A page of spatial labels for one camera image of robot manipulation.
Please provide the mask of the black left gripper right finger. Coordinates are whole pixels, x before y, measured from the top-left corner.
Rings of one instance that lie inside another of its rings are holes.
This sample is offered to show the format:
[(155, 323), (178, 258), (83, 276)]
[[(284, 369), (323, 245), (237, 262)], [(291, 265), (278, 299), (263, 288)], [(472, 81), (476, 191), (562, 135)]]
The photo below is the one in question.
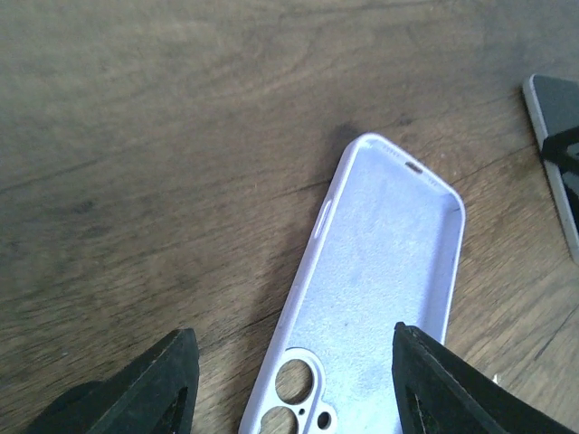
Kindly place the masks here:
[(414, 325), (395, 325), (392, 374), (403, 433), (571, 431)]

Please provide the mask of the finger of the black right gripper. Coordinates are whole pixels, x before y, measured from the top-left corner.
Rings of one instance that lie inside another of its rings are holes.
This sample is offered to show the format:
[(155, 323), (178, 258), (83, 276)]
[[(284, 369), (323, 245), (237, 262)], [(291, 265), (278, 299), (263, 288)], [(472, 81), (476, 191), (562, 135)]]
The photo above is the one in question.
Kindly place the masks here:
[(543, 140), (541, 157), (564, 171), (578, 174), (578, 154), (571, 147), (578, 144), (579, 127), (575, 126)]

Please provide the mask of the silver-edged black phone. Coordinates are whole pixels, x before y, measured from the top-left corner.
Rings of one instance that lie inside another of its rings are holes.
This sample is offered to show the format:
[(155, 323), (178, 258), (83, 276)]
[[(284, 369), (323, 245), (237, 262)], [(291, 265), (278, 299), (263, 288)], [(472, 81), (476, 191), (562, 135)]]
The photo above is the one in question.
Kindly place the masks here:
[(567, 246), (578, 261), (578, 83), (533, 74), (523, 96)]

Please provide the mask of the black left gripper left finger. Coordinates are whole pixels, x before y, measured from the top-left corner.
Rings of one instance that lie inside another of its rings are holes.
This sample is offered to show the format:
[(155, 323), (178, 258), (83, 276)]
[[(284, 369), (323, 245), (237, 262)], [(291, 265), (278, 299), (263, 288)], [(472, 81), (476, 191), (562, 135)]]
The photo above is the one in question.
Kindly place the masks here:
[(104, 381), (61, 394), (26, 433), (189, 433), (199, 383), (192, 328), (176, 329)]

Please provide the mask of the small lilac phone case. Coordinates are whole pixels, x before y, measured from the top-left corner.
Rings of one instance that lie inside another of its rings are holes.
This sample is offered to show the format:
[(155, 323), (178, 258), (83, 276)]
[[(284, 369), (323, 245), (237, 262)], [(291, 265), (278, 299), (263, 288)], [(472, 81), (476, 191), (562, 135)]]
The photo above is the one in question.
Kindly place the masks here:
[(239, 430), (259, 433), (284, 402), (280, 368), (312, 373), (289, 406), (300, 433), (397, 433), (394, 328), (446, 336), (466, 212), (460, 196), (388, 139), (345, 149), (320, 208)]

